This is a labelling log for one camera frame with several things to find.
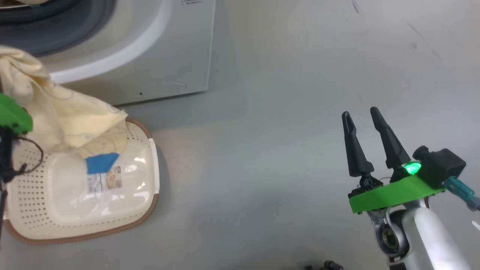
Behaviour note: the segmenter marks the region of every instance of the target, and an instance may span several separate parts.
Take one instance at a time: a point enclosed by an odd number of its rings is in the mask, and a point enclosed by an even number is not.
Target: white plastic basket
[[[49,245],[118,233],[144,222],[158,201],[158,158],[141,123],[127,119],[127,128],[127,145],[113,166],[119,170],[112,189],[92,190],[85,160],[77,154],[45,153],[37,170],[7,185],[4,228],[24,243]],[[20,143],[13,162],[32,165],[39,154],[32,144]]]

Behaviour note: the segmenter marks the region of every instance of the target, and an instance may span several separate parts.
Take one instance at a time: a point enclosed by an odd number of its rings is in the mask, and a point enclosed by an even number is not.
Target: green plastic mount
[[[416,175],[405,177],[400,181],[378,187],[350,198],[354,213],[361,213],[385,207],[404,204],[427,196],[432,196],[445,189],[432,189]]]
[[[33,129],[32,117],[10,97],[0,94],[0,126],[6,126],[15,134],[25,134]]]

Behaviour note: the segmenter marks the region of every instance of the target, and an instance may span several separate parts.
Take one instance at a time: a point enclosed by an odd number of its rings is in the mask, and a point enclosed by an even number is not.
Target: gray floor
[[[211,90],[127,107],[162,149],[146,224],[88,242],[26,246],[4,233],[2,269],[290,269],[333,259],[385,269],[370,220],[350,212],[340,115],[375,175],[388,176],[369,115],[409,153],[447,147],[480,191],[479,7],[475,0],[218,0]],[[475,269],[480,222],[433,198]]]

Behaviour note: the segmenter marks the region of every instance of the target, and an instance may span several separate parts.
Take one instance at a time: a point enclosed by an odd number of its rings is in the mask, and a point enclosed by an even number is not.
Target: washing machine door opening
[[[0,45],[45,56],[74,47],[109,21],[116,0],[50,0],[25,5],[0,0]]]

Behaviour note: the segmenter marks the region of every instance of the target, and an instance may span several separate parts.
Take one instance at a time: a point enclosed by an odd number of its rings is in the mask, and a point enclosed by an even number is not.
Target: green light
[[[411,162],[405,165],[404,168],[408,171],[408,173],[410,173],[411,175],[414,175],[420,170],[421,164],[418,162]]]

